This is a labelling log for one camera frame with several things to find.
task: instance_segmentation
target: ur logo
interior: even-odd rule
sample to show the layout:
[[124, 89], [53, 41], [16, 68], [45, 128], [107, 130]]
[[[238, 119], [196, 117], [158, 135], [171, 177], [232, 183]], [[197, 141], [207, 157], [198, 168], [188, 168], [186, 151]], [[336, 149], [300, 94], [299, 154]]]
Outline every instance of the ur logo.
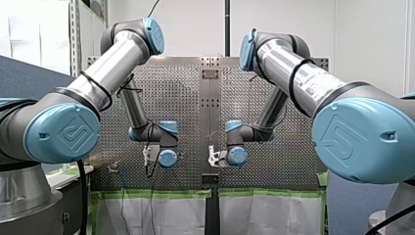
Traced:
[[58, 137], [73, 152], [77, 153], [94, 135], [94, 131], [81, 117], [74, 117], [62, 128]]
[[322, 137], [321, 145], [345, 165], [348, 159], [359, 154], [359, 149], [366, 144], [367, 138], [367, 134], [359, 127], [334, 116]]

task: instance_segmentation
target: pegboard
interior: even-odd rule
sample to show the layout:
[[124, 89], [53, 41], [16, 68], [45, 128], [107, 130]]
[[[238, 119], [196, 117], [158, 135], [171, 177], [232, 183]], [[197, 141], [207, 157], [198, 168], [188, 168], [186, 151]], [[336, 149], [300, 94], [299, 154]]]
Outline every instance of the pegboard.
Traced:
[[[148, 118], [178, 122], [180, 159], [174, 169], [157, 170], [158, 188], [200, 189], [202, 174], [210, 172], [208, 131], [220, 130], [219, 146], [226, 149], [224, 123], [235, 118], [255, 122], [273, 88], [260, 78], [249, 82], [254, 74], [240, 70], [237, 58], [216, 58], [210, 69], [218, 70], [218, 77], [207, 79], [203, 77], [208, 72], [204, 72], [206, 59], [153, 58], [134, 71], [134, 82], [143, 88], [141, 98]], [[328, 68], [327, 59], [315, 62]], [[289, 102], [285, 120], [275, 130], [275, 140], [247, 143], [248, 163], [242, 168], [220, 170], [220, 187], [316, 189], [316, 173], [326, 169], [314, 151], [310, 126], [310, 120]], [[144, 170], [142, 151], [146, 143], [130, 141], [128, 128], [123, 106], [114, 97], [114, 106], [102, 114], [100, 143], [90, 160], [96, 168], [91, 181], [93, 190], [152, 186]], [[109, 171], [114, 163], [119, 165], [118, 172]]]
[[[134, 82], [143, 89], [140, 95], [147, 117], [154, 122], [176, 120], [179, 128], [179, 163], [175, 169], [158, 167], [154, 177], [157, 187], [201, 188], [199, 58], [150, 60], [133, 73]], [[91, 164], [96, 167], [92, 175], [93, 190], [149, 188], [153, 184], [144, 170], [142, 151], [146, 143], [130, 141], [128, 128], [121, 101], [114, 97], [114, 105], [102, 114], [100, 153], [91, 159]], [[110, 172], [109, 166], [115, 162], [119, 170]]]

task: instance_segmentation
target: vertical metal post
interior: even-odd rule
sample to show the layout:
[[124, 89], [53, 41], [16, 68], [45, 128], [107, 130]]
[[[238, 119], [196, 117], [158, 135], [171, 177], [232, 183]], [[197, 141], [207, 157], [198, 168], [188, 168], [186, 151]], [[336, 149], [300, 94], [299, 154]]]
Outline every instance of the vertical metal post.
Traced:
[[231, 0], [225, 0], [225, 57], [231, 55]]
[[204, 189], [211, 190], [211, 197], [206, 200], [205, 235], [219, 235], [219, 175], [218, 169], [208, 164], [208, 144], [218, 146], [219, 141], [220, 58], [202, 58], [201, 69], [201, 153], [205, 163], [202, 184]]

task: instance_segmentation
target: blue cloth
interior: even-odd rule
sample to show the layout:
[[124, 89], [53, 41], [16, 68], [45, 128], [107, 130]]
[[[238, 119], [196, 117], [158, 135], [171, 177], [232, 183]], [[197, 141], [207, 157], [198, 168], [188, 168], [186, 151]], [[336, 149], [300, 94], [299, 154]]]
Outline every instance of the blue cloth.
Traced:
[[329, 234], [367, 232], [370, 214], [387, 208], [396, 186], [353, 183], [330, 172], [327, 187]]

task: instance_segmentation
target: blue joint cap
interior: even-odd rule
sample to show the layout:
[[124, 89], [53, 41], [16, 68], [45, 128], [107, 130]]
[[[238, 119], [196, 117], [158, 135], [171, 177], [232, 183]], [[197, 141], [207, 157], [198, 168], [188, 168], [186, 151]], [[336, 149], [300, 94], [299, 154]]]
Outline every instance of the blue joint cap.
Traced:
[[225, 123], [225, 132], [229, 132], [233, 129], [236, 129], [238, 127], [242, 126], [242, 121], [238, 119], [234, 120], [228, 120]]
[[159, 164], [164, 168], [171, 168], [177, 163], [177, 154], [172, 150], [162, 150], [159, 155]]
[[239, 66], [243, 71], [252, 71], [254, 69], [254, 44], [256, 32], [251, 31], [244, 36], [239, 54]]
[[137, 141], [134, 136], [134, 130], [131, 127], [128, 129], [128, 138], [132, 141]]
[[389, 184], [415, 175], [415, 123], [381, 101], [345, 98], [326, 106], [312, 138], [322, 162], [344, 179]]
[[242, 147], [234, 147], [229, 151], [227, 158], [230, 165], [243, 165], [247, 162], [248, 153]]
[[164, 36], [158, 21], [153, 18], [144, 18], [144, 32], [155, 55], [164, 51]]
[[161, 120], [159, 122], [159, 127], [172, 134], [177, 134], [178, 132], [177, 121], [175, 120]]
[[60, 104], [38, 114], [27, 126], [23, 146], [44, 164], [66, 164], [84, 159], [100, 136], [94, 112], [79, 104]]

